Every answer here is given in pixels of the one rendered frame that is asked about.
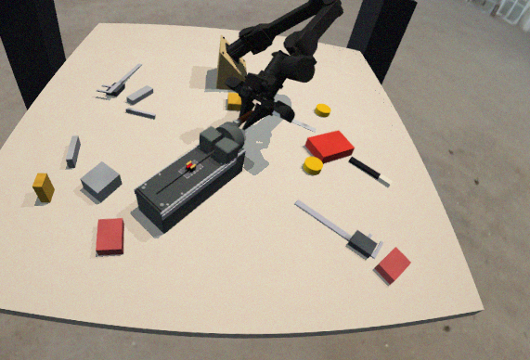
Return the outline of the red rectangular block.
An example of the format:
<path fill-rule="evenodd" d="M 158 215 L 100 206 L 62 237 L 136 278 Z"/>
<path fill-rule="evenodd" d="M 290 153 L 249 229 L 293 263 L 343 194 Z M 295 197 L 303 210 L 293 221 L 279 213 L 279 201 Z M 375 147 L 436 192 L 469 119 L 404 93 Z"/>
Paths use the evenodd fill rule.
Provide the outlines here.
<path fill-rule="evenodd" d="M 98 255 L 123 254 L 124 221 L 123 218 L 99 219 L 97 223 Z"/>
<path fill-rule="evenodd" d="M 395 247 L 374 269 L 391 285 L 411 264 L 411 261 Z"/>
<path fill-rule="evenodd" d="M 322 163 L 351 156 L 354 152 L 354 146 L 340 131 L 308 137 L 304 145 Z"/>

